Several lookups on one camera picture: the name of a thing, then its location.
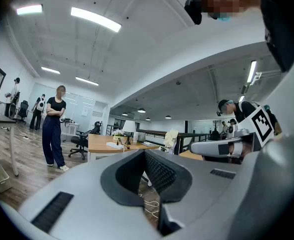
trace white desk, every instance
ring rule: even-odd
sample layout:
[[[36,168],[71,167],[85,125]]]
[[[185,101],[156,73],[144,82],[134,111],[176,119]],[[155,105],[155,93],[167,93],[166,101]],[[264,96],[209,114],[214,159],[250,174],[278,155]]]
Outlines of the white desk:
[[[13,150],[13,132],[15,127],[16,121],[11,120],[4,115],[0,115],[0,127],[9,127],[9,149],[10,149],[10,158],[11,158],[11,165],[13,169],[13,173],[18,176],[18,169],[15,160],[15,152]]]

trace glass wall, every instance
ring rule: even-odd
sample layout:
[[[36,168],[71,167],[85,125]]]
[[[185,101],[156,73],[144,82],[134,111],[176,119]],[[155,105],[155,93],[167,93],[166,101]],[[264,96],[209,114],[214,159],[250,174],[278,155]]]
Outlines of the glass wall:
[[[56,95],[56,89],[38,83],[34,84],[28,101],[28,123],[30,123],[32,119],[31,109],[37,98],[41,97],[42,94],[45,94],[47,102],[50,97],[54,97]],[[75,121],[76,124],[79,124],[77,127],[78,131],[86,132],[93,129],[96,121],[102,122],[104,118],[109,117],[110,109],[109,105],[106,103],[69,92],[66,92],[62,99],[66,102],[66,111],[63,117],[70,118]],[[101,128],[100,133],[105,133],[103,127]]]

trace fluorescent light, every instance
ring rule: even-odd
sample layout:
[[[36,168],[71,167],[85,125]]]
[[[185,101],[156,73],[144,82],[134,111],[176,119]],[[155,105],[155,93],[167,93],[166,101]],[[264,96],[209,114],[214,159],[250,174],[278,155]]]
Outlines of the fluorescent light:
[[[120,24],[118,24],[118,23],[116,23],[116,22],[114,22],[104,16],[100,16],[98,14],[95,14],[95,13],[87,11],[87,10],[82,10],[82,9],[72,7],[71,8],[71,15],[89,20],[91,22],[95,22],[95,23],[100,24],[106,28],[109,28],[115,32],[118,32],[121,28]]]
[[[16,11],[17,11],[18,15],[41,13],[42,12],[42,5],[36,4],[36,5],[31,5],[31,6],[25,6],[25,7],[18,8]]]
[[[96,82],[92,82],[92,81],[89,81],[89,80],[86,80],[86,79],[83,79],[83,78],[80,78],[80,77],[76,77],[77,80],[80,80],[80,81],[83,81],[83,82],[86,82],[86,83],[89,83],[89,84],[92,84],[92,85],[95,85],[95,86],[99,86],[99,84],[97,84]]]
[[[253,60],[251,62],[251,68],[250,68],[250,73],[249,73],[249,77],[248,77],[247,83],[251,83],[253,74],[254,74],[255,69],[256,69],[256,65],[257,65],[257,61],[256,60]]]
[[[138,109],[138,112],[139,112],[139,113],[146,113],[146,110],[143,109],[143,108],[140,108],[140,109]]]
[[[46,67],[41,67],[43,70],[46,70],[46,71],[49,71],[49,72],[52,72],[52,73],[56,73],[56,74],[60,74],[60,72],[59,71],[57,71],[57,70],[53,70],[53,69],[47,69]]]
[[[93,104],[89,104],[89,103],[86,103],[86,102],[83,102],[84,104],[87,104],[87,105],[91,105],[91,106],[95,106],[95,105],[93,105]]]
[[[86,97],[83,97],[83,98],[88,99],[88,100],[91,100],[91,101],[94,101],[94,99],[91,99],[91,98],[86,98]]]

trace ceiling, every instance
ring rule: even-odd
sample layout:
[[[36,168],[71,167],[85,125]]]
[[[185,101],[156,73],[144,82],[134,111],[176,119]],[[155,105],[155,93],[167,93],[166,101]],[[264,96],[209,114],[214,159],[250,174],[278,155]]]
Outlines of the ceiling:
[[[97,92],[113,88],[137,58],[164,38],[193,26],[185,0],[14,0],[7,23],[35,76],[75,85],[75,77],[99,83]],[[43,13],[17,16],[15,9],[43,4]],[[70,15],[71,7],[103,15],[122,24],[115,33]],[[41,67],[58,70],[54,75]]]
[[[170,115],[173,120],[216,118],[217,101],[238,101],[241,97],[252,60],[257,60],[256,72],[264,74],[249,87],[245,100],[262,101],[282,78],[276,61],[265,50],[260,54],[248,54],[185,74],[127,101],[112,109],[110,114],[120,116],[127,112],[130,113],[129,118],[136,115],[136,119],[149,117],[155,121],[164,120],[166,115]],[[267,76],[266,72],[271,71],[274,73]],[[146,113],[138,113],[138,108],[144,108]]]

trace wooden floor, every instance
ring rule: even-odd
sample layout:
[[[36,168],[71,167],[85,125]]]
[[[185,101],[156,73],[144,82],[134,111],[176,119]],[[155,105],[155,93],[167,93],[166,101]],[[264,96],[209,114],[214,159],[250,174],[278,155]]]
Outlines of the wooden floor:
[[[19,130],[30,134],[30,139],[32,140],[26,140],[20,136],[21,132]],[[18,209],[24,200],[47,185],[51,180],[60,176],[63,171],[57,168],[57,164],[53,167],[47,166],[42,151],[41,131],[30,131],[28,127],[17,124],[14,134],[14,151],[19,171],[18,176],[13,174],[10,162],[9,135],[7,131],[0,128],[0,164],[9,175],[12,184],[12,188],[0,194],[0,200],[14,209]],[[81,154],[74,154],[70,158],[68,157],[69,150],[75,148],[75,144],[62,142],[61,147],[65,163],[69,168],[86,162],[86,160],[83,161],[81,159]],[[144,180],[141,180],[139,193],[148,202],[159,202],[159,196],[156,191],[152,187],[148,187]],[[159,207],[146,205],[145,208],[150,212],[155,212],[154,215],[156,217],[159,216],[159,213],[156,212]],[[147,211],[145,211],[145,214],[150,223],[156,227],[158,219]]]

